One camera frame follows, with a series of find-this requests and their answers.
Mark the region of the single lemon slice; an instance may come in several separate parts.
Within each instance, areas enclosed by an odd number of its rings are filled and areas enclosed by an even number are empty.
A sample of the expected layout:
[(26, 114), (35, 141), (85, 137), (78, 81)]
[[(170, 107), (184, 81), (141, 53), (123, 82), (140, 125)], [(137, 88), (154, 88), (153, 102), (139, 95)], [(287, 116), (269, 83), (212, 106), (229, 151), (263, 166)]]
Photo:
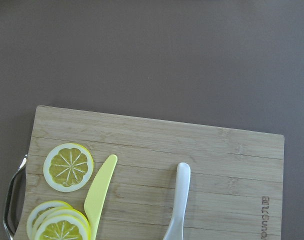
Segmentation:
[(89, 181), (94, 160), (87, 148), (78, 143), (63, 143), (45, 158), (43, 176), (47, 184), (59, 192), (74, 192)]

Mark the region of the yellow plastic knife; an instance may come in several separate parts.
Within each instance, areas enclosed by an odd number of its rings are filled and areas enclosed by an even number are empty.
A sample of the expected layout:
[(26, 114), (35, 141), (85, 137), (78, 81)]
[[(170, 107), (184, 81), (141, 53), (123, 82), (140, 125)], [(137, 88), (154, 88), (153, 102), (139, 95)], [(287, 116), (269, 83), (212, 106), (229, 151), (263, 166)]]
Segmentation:
[(117, 161), (118, 157), (115, 154), (108, 156), (95, 175), (87, 192), (83, 208), (89, 222), (90, 240), (96, 239), (103, 206)]

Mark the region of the bamboo cutting board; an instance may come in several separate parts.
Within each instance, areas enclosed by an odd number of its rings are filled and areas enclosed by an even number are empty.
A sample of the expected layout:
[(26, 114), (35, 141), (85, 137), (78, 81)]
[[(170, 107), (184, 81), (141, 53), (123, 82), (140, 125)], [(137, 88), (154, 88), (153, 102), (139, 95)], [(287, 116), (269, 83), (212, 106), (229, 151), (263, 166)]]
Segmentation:
[(54, 147), (78, 143), (90, 151), (96, 170), (109, 155), (118, 158), (99, 240), (161, 240), (170, 222), (181, 162), (191, 169), (186, 240), (279, 240), (284, 141), (278, 134), (38, 106), (14, 238), (27, 239), (28, 216), (42, 202), (61, 200), (83, 211), (88, 185), (59, 192), (43, 175)]

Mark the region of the middle stacked lemon slice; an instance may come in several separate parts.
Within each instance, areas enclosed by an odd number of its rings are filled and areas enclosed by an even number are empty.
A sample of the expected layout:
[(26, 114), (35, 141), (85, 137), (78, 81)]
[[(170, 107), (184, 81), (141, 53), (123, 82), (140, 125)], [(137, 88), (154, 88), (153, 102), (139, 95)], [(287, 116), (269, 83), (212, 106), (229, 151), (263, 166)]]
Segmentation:
[(34, 239), (34, 236), (40, 227), (41, 223), (48, 217), (50, 214), (56, 212), (56, 211), (62, 211), (62, 210), (74, 210), (73, 208), (67, 208), (67, 207), (53, 207), (51, 209), (48, 209), (44, 211), (35, 221), (34, 226), (32, 227), (32, 240)]

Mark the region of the top stacked lemon slice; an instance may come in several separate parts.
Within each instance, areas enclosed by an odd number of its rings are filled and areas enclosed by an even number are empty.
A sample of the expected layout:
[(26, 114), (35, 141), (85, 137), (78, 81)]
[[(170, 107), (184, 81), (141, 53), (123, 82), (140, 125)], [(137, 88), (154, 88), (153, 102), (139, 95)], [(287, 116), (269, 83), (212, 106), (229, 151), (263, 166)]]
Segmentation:
[(90, 224), (87, 218), (73, 208), (55, 210), (32, 229), (33, 240), (89, 240)]

